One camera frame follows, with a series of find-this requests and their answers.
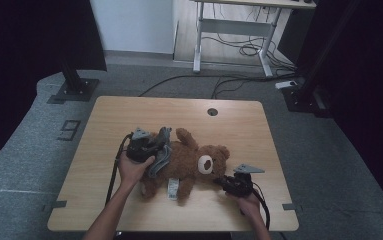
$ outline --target teddy bear foot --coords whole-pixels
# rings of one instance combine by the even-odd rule
[[[141,194],[145,199],[148,199],[154,197],[154,195],[156,195],[156,191],[151,191],[150,189],[146,188],[145,185],[141,185]]]

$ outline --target hand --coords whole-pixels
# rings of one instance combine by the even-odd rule
[[[144,174],[145,169],[150,166],[154,160],[155,157],[151,156],[144,163],[135,163],[126,156],[126,151],[123,151],[120,155],[118,165],[120,179],[122,180],[120,185],[127,187],[135,186]]]
[[[244,215],[250,220],[260,215],[260,202],[259,199],[252,193],[247,197],[236,197],[232,194],[225,192],[225,195],[237,202],[238,207],[244,213]]]

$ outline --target light wood surface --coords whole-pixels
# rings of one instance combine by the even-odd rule
[[[237,4],[237,5],[252,5],[252,6],[266,6],[266,7],[279,7],[279,8],[293,8],[293,9],[314,9],[316,4],[305,3],[303,0],[298,2],[291,0],[192,0],[194,2],[205,3],[222,3],[222,4]]]
[[[207,113],[218,110],[217,116]],[[263,107],[255,101],[100,97],[91,113],[75,157],[48,222],[53,231],[84,231],[104,207],[113,160],[121,140],[136,127],[158,131],[183,127],[200,146],[228,147],[227,175],[246,163],[264,169],[253,174],[271,213],[272,231],[293,231],[298,221]],[[119,186],[116,178],[115,189]],[[247,231],[250,226],[234,202],[215,184],[197,182],[183,204],[167,198],[167,184],[150,200],[137,185],[126,203],[119,231]]]

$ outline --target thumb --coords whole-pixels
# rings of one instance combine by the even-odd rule
[[[156,157],[154,157],[154,156],[147,158],[147,160],[145,160],[145,162],[144,162],[144,166],[145,167],[150,166],[155,160],[156,160]]]

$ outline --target tag on teddy bear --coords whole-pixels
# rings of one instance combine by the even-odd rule
[[[167,184],[167,197],[170,200],[178,199],[178,188],[179,188],[179,179],[177,178],[169,178],[169,182]]]

